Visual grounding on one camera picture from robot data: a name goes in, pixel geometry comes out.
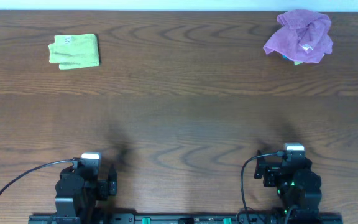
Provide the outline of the purple microfiber cloth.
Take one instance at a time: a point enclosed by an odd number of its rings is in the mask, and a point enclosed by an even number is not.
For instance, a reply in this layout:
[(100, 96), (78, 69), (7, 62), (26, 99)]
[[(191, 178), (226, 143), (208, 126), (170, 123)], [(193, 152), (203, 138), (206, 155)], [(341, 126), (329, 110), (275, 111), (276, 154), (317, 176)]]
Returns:
[(332, 53), (328, 15), (296, 9), (278, 15), (277, 22), (282, 27), (263, 46), (266, 54), (278, 52), (293, 62), (320, 63), (326, 54)]

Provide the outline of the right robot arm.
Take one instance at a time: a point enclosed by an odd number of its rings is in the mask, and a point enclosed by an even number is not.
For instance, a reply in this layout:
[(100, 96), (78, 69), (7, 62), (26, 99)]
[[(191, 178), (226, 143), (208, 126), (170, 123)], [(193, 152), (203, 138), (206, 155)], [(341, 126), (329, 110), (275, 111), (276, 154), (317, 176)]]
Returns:
[(267, 223), (320, 223), (322, 198), (321, 177), (311, 170), (312, 161), (304, 150), (286, 149), (274, 156), (280, 162), (269, 162), (266, 154), (257, 152), (254, 177), (263, 179), (264, 187), (274, 187), (283, 208), (273, 209)]

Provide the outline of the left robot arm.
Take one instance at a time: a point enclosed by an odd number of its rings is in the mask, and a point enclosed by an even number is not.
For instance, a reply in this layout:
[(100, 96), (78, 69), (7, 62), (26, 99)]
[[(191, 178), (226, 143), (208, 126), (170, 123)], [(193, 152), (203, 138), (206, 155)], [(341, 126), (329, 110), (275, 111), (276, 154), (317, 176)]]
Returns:
[(56, 213), (48, 223), (91, 223), (98, 201), (117, 194), (117, 172), (113, 165), (108, 178), (98, 179), (98, 162), (76, 162), (63, 169), (55, 186)]

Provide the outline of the folded green cloth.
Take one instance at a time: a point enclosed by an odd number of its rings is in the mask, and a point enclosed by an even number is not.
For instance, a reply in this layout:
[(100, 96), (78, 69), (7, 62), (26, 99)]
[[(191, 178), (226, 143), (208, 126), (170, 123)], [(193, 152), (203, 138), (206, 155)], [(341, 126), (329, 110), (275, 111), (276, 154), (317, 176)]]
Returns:
[(98, 39), (94, 34), (56, 35), (48, 45), (49, 62), (60, 70), (98, 67), (100, 64)]

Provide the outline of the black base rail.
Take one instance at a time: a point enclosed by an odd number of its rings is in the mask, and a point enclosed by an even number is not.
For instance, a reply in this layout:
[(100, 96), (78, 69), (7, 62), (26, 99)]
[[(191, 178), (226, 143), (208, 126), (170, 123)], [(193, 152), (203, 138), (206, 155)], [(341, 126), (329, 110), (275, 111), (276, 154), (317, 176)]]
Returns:
[[(250, 223), (284, 223), (285, 215), (274, 214), (250, 214)], [(131, 213), (116, 213), (112, 215), (96, 214), (90, 221), (80, 221), (79, 218), (64, 218), (57, 215), (31, 215), (28, 224), (46, 223), (97, 223), (97, 224), (241, 224), (249, 223), (245, 214), (240, 215), (134, 215)], [(289, 218), (287, 223), (324, 223), (342, 224), (339, 215), (321, 215), (312, 221), (295, 220)]]

